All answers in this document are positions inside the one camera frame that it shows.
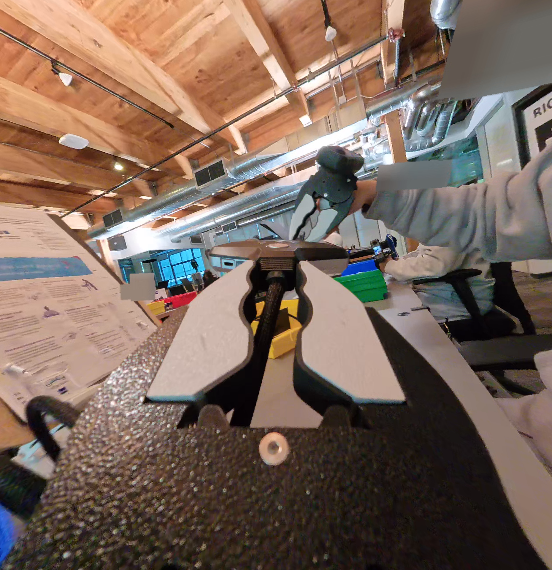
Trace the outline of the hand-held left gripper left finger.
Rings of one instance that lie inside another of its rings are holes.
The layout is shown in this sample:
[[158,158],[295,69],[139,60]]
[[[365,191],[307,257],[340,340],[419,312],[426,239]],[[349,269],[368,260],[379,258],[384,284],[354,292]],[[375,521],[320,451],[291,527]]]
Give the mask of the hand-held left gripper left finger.
[[253,290],[254,266],[245,261],[188,305],[146,394],[149,401],[203,403],[250,361],[253,333],[244,302]]

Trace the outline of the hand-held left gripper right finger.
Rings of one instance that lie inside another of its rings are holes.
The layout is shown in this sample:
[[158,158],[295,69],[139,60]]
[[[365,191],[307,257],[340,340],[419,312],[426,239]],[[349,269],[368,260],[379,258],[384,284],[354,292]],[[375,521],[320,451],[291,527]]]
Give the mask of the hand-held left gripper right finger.
[[296,271],[299,297],[293,385],[308,405],[399,405],[401,385],[365,306],[308,261]]

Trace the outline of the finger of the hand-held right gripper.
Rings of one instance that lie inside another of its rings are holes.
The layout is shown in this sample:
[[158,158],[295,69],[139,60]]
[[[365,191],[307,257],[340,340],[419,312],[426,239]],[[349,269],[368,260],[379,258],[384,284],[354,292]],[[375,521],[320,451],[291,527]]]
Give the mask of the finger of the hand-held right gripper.
[[348,210],[327,208],[320,210],[315,206],[309,215],[309,241],[320,242],[348,216]]
[[306,193],[298,196],[290,226],[288,240],[301,242],[320,242],[323,239],[322,197]]

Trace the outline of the person's right forearm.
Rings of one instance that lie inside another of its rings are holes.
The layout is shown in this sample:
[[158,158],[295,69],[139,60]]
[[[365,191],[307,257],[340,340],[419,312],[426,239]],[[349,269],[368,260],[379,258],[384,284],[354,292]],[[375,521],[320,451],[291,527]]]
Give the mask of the person's right forearm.
[[519,173],[458,188],[377,191],[365,215],[423,245],[490,262],[552,259],[552,144]]

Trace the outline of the person's right hand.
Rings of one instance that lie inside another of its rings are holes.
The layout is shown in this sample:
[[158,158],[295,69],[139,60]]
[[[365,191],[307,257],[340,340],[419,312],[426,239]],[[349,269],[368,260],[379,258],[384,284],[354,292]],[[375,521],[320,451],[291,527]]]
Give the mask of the person's right hand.
[[377,180],[358,180],[356,189],[353,192],[353,202],[349,210],[349,215],[358,211],[365,216],[370,209],[377,195]]

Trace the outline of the red plastic bin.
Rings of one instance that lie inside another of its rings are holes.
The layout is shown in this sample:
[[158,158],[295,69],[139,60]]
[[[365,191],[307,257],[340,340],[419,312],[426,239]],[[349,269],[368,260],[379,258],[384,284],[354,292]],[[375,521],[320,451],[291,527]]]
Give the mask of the red plastic bin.
[[196,291],[192,291],[185,294],[170,296],[164,299],[164,308],[166,311],[177,309],[182,306],[186,306],[191,303],[197,296]]

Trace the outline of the blue plastic bin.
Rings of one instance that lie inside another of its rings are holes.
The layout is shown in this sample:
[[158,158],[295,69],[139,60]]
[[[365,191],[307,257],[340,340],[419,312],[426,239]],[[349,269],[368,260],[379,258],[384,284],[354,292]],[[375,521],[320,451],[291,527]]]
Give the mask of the blue plastic bin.
[[341,273],[341,277],[351,276],[360,273],[368,273],[379,270],[374,259],[359,260],[355,263],[350,263]]

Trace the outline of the green plastic bin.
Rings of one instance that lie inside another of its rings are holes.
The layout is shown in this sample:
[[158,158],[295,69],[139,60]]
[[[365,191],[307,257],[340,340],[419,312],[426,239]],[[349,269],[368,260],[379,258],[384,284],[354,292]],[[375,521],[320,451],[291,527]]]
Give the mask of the green plastic bin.
[[334,280],[348,289],[362,303],[381,301],[388,295],[386,281],[380,270],[337,276]]

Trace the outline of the black office chair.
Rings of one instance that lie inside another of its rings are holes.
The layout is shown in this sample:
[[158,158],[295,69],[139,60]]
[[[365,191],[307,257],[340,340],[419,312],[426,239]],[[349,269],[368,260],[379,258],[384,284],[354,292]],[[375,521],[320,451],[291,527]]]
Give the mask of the black office chair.
[[412,282],[414,288],[426,284],[445,283],[464,306],[467,317],[450,321],[447,317],[439,324],[447,336],[458,344],[465,341],[490,340],[515,335],[515,329],[521,326],[522,335],[536,335],[535,324],[524,305],[513,280],[511,263],[493,263],[492,270],[498,271],[493,288],[491,310],[482,314],[474,296],[474,283],[482,274],[481,270],[462,268],[440,277],[428,277]]

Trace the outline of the person's light sweatshirt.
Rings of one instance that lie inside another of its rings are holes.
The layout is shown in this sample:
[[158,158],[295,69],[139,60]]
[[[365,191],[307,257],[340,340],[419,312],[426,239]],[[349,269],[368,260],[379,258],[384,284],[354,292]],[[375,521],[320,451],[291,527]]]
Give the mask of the person's light sweatshirt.
[[552,351],[534,358],[544,389],[521,398],[499,398],[497,404],[552,475]]

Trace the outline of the silver air duct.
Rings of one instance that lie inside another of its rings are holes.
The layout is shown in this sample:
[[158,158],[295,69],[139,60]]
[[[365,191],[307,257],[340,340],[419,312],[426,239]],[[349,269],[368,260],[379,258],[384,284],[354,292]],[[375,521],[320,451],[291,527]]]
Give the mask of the silver air duct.
[[[336,136],[328,135],[287,153],[273,154],[263,151],[252,158],[244,157],[228,166],[223,161],[217,161],[209,165],[207,170],[213,169],[214,172],[220,170],[222,176],[216,177],[208,174],[209,181],[199,184],[198,180],[205,178],[205,169],[201,169],[196,173],[194,182],[175,186],[164,194],[147,201],[144,205],[129,210],[118,209],[107,214],[102,224],[88,231],[88,236],[96,240],[123,236],[150,222],[170,216],[184,207],[194,206],[197,203],[203,203],[208,198],[217,197],[220,192],[235,189],[254,178],[273,173],[282,167],[294,166],[307,159],[319,157],[323,149],[331,146],[331,143],[338,142],[339,139]],[[244,191],[164,226],[153,228],[152,232],[157,239],[169,239],[173,243],[180,243],[185,238],[229,224],[242,216],[292,203],[301,185],[313,173],[315,169],[308,169],[266,182],[258,188]]]

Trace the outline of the black framed wall sign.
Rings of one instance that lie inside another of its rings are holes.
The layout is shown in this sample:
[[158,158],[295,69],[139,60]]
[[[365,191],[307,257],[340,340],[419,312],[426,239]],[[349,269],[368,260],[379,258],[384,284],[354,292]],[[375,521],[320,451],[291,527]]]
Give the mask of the black framed wall sign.
[[538,87],[511,107],[521,167],[552,144],[552,83]]

